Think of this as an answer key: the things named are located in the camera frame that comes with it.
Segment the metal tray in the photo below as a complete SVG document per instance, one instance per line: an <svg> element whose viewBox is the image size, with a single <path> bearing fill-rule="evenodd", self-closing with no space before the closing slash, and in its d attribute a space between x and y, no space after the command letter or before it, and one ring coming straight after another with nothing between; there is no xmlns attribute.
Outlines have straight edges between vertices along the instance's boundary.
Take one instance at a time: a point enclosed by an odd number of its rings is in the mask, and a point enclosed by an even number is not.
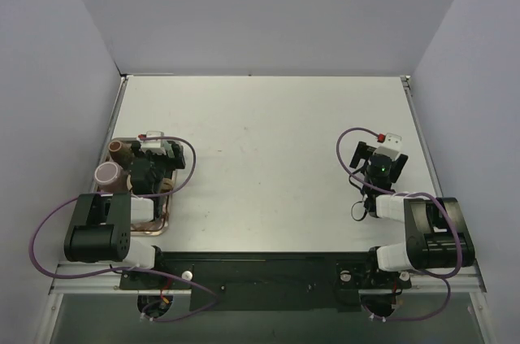
<svg viewBox="0 0 520 344"><path fill-rule="evenodd" d="M133 141L137 140L120 140L122 142L125 142L129 145ZM175 142L173 140L165 140L166 148L171 149L171 142ZM168 195L169 192L171 192L174 187L176 186L176 172L179 169L176 169L173 173L173 176L171 179L164 179L162 183L162 189L158 194L148 194L150 196L150 199L154 203L154 213L152 216L148 218L141 217L140 219L133 218L132 224L131 224L131 230L132 233L136 235L150 235L155 236L159 235L163 232L165 226L167 225L168 217L169 217L169 203L170 203L170 197ZM130 180L129 180L129 174L127 179L127 186L128 191L132 193L132 189L130 186Z"/></svg>

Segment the mauve pink mug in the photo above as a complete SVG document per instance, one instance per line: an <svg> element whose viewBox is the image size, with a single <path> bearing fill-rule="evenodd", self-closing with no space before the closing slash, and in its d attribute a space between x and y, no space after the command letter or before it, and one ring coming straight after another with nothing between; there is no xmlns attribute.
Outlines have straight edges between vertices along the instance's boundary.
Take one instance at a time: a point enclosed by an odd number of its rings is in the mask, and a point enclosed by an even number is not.
<svg viewBox="0 0 520 344"><path fill-rule="evenodd" d="M97 166L94 180L98 188L105 193L128 192L128 174L115 162L107 161Z"/></svg>

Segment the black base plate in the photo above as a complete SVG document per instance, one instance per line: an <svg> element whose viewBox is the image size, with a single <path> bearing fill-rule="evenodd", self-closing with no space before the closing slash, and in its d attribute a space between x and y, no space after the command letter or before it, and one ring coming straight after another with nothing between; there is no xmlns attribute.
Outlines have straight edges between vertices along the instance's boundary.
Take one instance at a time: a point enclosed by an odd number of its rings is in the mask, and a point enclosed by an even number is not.
<svg viewBox="0 0 520 344"><path fill-rule="evenodd" d="M152 275L125 272L122 290L188 290L190 311L358 311L364 291L385 306L410 277L369 252L162 252Z"/></svg>

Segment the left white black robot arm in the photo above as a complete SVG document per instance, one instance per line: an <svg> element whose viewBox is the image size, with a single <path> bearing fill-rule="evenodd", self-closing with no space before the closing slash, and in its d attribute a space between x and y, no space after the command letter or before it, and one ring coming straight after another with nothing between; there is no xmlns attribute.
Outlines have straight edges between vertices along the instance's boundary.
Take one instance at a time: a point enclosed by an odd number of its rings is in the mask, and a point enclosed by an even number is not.
<svg viewBox="0 0 520 344"><path fill-rule="evenodd" d="M147 287L163 285L167 268L156 261L158 249L140 238L166 228L176 173L185 167L181 142L159 132L111 141L94 171L97 191L76 200L64 239L67 260L139 268Z"/></svg>

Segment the brown mug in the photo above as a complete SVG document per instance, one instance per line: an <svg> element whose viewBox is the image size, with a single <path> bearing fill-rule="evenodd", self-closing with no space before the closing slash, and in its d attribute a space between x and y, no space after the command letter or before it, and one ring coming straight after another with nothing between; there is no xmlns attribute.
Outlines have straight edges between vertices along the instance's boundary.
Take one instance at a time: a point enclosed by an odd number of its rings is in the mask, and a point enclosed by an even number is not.
<svg viewBox="0 0 520 344"><path fill-rule="evenodd" d="M133 152L131 146L120 140L113 140L108 146L109 156L111 160L122 168L126 169L133 161Z"/></svg>

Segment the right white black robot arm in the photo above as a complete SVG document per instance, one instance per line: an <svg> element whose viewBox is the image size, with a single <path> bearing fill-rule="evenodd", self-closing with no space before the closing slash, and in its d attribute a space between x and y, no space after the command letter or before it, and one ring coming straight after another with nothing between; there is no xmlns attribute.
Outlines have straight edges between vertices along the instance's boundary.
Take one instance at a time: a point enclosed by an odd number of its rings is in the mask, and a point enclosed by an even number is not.
<svg viewBox="0 0 520 344"><path fill-rule="evenodd" d="M463 268L475 262L475 247L455 198L423 196L413 198L410 193L397 194L392 189L401 174L407 155L384 145L377 148L359 142L350 167L364 184L359 188L363 217L388 219L405 226L405 240L375 249L376 258L363 265L365 281L381 286L392 272L429 270L435 268Z"/></svg>

